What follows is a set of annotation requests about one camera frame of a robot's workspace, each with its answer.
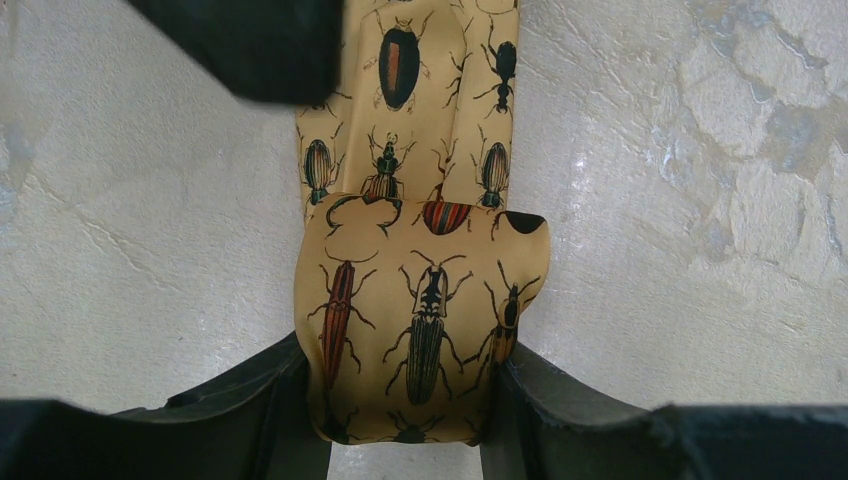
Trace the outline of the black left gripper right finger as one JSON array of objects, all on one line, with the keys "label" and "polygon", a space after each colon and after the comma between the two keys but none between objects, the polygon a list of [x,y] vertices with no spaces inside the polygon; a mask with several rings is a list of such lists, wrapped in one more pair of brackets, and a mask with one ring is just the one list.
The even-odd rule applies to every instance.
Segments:
[{"label": "black left gripper right finger", "polygon": [[843,405],[644,410],[518,346],[480,445],[487,479],[843,479]]}]

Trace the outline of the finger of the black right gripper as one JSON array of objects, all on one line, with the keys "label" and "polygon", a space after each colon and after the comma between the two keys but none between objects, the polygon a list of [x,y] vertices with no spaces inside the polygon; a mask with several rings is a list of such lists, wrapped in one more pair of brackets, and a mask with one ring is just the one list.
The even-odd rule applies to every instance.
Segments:
[{"label": "finger of the black right gripper", "polygon": [[132,7],[235,96],[318,105],[340,82],[338,0],[135,0]]}]

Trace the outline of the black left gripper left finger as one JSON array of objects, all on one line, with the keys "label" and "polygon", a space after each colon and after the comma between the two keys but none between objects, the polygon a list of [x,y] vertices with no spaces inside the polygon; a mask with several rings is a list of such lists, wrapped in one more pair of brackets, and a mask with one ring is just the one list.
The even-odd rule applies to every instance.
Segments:
[{"label": "black left gripper left finger", "polygon": [[324,479],[331,446],[306,406],[295,334],[157,409],[100,414],[1,402],[4,479]]}]

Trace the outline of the cream insect print tie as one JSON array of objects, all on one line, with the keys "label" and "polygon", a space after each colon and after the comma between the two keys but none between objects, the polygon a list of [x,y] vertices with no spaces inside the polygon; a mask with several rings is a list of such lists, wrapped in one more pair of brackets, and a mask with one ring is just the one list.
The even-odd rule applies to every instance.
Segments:
[{"label": "cream insect print tie", "polygon": [[318,434],[481,439],[550,234],[511,211],[515,1],[348,1],[339,88],[297,118],[294,322]]}]

